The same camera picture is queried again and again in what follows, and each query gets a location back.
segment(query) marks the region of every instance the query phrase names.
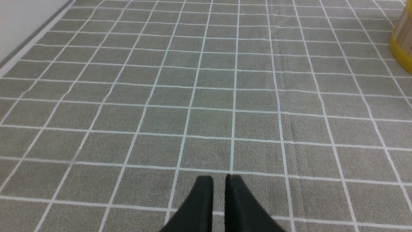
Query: wooden barrel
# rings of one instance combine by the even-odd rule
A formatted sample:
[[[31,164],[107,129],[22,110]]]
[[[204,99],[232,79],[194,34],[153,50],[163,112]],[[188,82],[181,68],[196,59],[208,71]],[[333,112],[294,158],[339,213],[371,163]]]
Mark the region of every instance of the wooden barrel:
[[[395,60],[412,74],[412,0],[407,0],[405,9],[393,29],[389,48]]]

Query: yellow rim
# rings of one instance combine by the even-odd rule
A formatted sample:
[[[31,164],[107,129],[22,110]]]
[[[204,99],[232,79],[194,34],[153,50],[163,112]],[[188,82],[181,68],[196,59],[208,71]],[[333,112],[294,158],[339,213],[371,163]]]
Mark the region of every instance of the yellow rim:
[[[395,29],[392,32],[391,40],[389,41],[389,49],[395,60],[410,74],[412,74],[412,58],[409,57],[398,45],[395,38]]]
[[[408,12],[409,17],[412,18],[412,0],[406,1],[405,9]]]

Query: black object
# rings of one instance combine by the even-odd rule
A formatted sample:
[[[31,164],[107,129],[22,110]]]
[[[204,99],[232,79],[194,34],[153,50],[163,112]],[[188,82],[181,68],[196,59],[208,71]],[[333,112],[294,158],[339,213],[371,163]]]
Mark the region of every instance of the black object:
[[[176,214],[160,232],[211,232],[213,179],[199,176]],[[225,232],[285,232],[264,211],[239,175],[227,175]]]

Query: gray tile floor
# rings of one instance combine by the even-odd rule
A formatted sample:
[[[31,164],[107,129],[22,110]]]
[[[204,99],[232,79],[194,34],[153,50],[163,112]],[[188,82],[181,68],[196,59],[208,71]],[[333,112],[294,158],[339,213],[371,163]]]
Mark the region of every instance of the gray tile floor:
[[[198,175],[287,231],[412,230],[399,0],[78,0],[0,78],[2,231],[157,231]]]

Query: white wall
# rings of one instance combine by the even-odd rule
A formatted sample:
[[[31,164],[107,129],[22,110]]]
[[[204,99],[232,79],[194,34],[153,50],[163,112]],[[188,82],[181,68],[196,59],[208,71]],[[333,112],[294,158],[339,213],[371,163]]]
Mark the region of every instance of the white wall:
[[[0,0],[0,62],[68,0]]]

